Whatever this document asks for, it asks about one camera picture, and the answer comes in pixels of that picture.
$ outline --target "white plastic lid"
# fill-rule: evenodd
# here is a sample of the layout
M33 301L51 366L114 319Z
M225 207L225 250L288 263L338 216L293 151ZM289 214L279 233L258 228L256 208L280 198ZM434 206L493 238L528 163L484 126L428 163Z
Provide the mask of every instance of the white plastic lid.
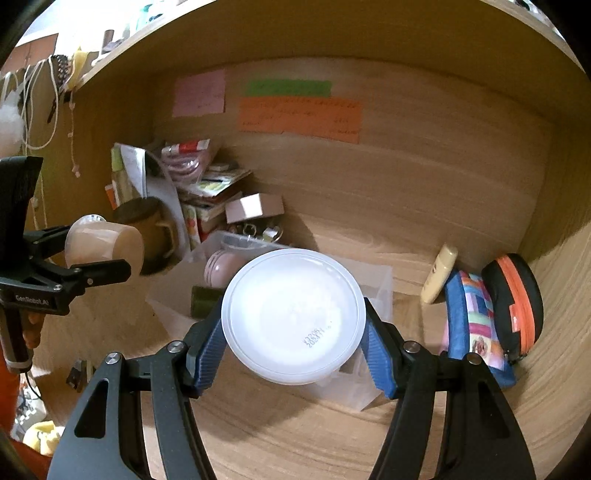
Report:
M365 328L365 303L353 275L337 261L310 250L277 250L232 279L222 327L234 354L254 373L304 385L353 355Z

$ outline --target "blue pencil case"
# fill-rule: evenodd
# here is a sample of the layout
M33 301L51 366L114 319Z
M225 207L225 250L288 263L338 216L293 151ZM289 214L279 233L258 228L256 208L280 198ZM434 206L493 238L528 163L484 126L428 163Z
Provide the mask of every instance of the blue pencil case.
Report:
M515 385L512 366L495 330L493 303L482 277L454 270L445 285L447 326L441 351L462 359L478 353L501 388Z

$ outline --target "metal screw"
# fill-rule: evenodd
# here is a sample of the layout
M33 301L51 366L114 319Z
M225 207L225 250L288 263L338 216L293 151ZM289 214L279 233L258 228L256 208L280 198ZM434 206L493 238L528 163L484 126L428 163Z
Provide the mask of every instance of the metal screw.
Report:
M175 340L174 342L170 342L168 344L167 350L170 353L179 353L183 350L184 348L184 342L182 342L181 340Z
M404 342L403 347L408 353L418 353L418 351L421 349L421 346L414 340Z
M478 353L470 352L466 355L466 358L472 365L480 365L482 363L482 357Z
M121 360L121 354L119 352L111 352L105 357L105 362L107 362L107 365L113 365L119 360Z

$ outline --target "blue gripper pad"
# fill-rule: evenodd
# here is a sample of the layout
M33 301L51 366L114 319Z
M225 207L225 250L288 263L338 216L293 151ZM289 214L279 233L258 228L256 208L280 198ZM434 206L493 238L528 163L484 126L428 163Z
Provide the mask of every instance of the blue gripper pad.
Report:
M212 386L227 344L220 319L217 321L216 326L213 328L211 335L199 354L196 387L200 393Z
M394 398L396 382L392 358L371 322L365 323L360 345L376 388L382 390L387 398Z

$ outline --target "ceramic mug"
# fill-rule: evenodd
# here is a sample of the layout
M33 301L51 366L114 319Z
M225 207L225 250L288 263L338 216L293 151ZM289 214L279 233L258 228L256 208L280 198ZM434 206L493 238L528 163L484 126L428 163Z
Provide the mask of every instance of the ceramic mug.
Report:
M155 197L137 198L114 211L115 221L135 227L144 239L141 275L162 270L178 247L176 224L164 219L164 204Z

